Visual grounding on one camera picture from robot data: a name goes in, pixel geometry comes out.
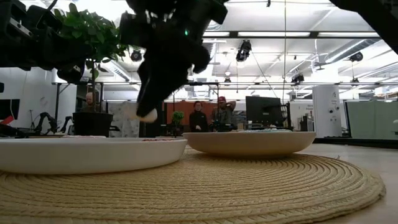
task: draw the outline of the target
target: white cylindrical column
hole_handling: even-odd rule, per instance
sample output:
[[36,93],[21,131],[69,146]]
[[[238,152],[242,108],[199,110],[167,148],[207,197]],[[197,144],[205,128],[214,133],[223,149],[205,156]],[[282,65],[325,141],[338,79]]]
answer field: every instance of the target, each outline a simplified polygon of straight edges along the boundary
[[336,85],[315,86],[312,90],[317,138],[341,137],[339,89]]

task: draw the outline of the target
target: person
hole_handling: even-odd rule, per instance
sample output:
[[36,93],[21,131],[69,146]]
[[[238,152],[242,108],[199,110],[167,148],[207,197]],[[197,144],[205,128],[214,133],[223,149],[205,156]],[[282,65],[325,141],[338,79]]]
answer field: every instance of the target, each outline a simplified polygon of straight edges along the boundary
[[194,111],[189,116],[189,126],[191,132],[208,132],[207,117],[206,114],[201,112],[203,105],[200,101],[196,101],[193,104]]
[[227,102],[225,97],[220,96],[218,98],[218,107],[214,108],[211,114],[212,122],[218,121],[219,124],[232,124],[232,112],[235,107],[235,101]]
[[[93,110],[93,93],[89,92],[86,94],[86,105],[81,109],[80,112],[94,112]],[[100,107],[97,105],[96,106],[96,111],[95,112],[100,112]]]

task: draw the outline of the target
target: round woven rug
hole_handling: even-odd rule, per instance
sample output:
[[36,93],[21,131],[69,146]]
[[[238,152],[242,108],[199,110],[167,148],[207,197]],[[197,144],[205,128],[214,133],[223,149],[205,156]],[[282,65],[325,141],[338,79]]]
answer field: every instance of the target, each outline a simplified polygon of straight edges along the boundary
[[210,157],[91,175],[0,173],[0,223],[311,223],[384,196],[381,178],[347,162]]

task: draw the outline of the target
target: red cap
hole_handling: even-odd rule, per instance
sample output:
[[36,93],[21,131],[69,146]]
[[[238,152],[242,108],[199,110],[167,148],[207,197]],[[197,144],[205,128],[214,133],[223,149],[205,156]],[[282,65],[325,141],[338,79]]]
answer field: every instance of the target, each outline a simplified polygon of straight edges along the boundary
[[226,99],[225,99],[224,96],[220,96],[220,97],[218,97],[218,101],[219,101],[219,102],[220,102],[220,101],[225,101],[225,102],[226,102]]

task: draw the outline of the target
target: woman in black jacket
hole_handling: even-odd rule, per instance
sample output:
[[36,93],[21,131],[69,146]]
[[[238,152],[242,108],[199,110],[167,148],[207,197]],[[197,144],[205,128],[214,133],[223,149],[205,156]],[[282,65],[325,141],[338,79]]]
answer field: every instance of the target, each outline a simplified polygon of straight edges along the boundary
[[189,116],[189,127],[191,132],[208,132],[206,114],[201,112],[202,104],[196,101],[193,104],[194,112]]

